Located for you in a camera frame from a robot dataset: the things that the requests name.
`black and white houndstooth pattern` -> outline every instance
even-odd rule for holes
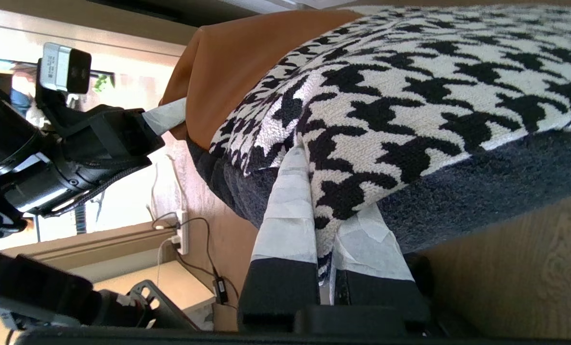
[[[320,273],[358,210],[478,151],[571,131],[571,9],[360,11],[284,57],[211,145],[249,174],[302,140]]]

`power adapter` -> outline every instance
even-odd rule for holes
[[[222,277],[216,277],[213,280],[213,293],[215,293],[215,302],[218,304],[228,303],[228,292],[226,291],[226,282]]]

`electrical outlet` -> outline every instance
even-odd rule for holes
[[[187,211],[177,210],[176,218],[179,224],[185,223],[187,221]],[[180,247],[176,250],[181,255],[186,255],[189,253],[189,224],[184,224],[176,229],[176,235],[181,239]]]

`camera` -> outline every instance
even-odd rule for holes
[[[53,91],[87,93],[92,55],[81,50],[46,43],[40,61],[40,85]]]

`white tape wrap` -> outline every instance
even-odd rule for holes
[[[388,229],[376,204],[344,221],[334,243],[337,269],[364,275],[413,280],[394,233]]]
[[[186,103],[187,98],[181,98],[178,101],[143,112],[142,116],[145,118],[149,127],[160,136],[185,121]]]
[[[302,145],[285,155],[268,198],[252,261],[283,258],[317,264],[307,158]]]

